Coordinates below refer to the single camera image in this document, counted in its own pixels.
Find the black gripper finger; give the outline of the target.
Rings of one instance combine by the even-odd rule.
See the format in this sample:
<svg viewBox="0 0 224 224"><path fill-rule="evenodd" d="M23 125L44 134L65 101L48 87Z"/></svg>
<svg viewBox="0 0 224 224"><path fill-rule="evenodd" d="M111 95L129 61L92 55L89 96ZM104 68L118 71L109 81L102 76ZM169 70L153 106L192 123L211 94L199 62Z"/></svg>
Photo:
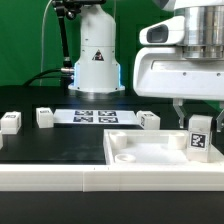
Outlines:
<svg viewBox="0 0 224 224"><path fill-rule="evenodd" d="M184 100L175 98L173 100L173 108L179 117L179 126L185 128L187 125L187 112L184 108Z"/></svg>
<svg viewBox="0 0 224 224"><path fill-rule="evenodd" d="M222 129L224 128L224 101L221 101L219 103L219 108L221 109L221 112L219 113L219 115L216 118L217 132L221 132Z"/></svg>

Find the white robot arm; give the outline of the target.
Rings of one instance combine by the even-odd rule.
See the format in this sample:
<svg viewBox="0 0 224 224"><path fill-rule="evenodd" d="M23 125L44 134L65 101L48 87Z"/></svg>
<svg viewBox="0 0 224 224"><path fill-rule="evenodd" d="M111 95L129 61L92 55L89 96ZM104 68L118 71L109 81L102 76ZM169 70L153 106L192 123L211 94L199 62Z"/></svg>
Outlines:
<svg viewBox="0 0 224 224"><path fill-rule="evenodd" d="M152 0L173 17L140 31L133 89L140 96L171 98L178 116L185 99L216 100L224 123L224 0ZM92 97L121 90L115 60L115 24L99 5L85 4L81 52L70 88Z"/></svg>

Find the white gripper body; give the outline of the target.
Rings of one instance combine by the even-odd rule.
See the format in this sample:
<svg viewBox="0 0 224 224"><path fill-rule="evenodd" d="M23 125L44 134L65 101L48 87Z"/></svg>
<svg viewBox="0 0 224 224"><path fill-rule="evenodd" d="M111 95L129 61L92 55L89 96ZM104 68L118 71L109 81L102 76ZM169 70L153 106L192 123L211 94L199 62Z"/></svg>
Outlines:
<svg viewBox="0 0 224 224"><path fill-rule="evenodd" d="M135 58L133 89L145 97L224 101L224 59L185 59L181 48L144 47Z"/></svg>

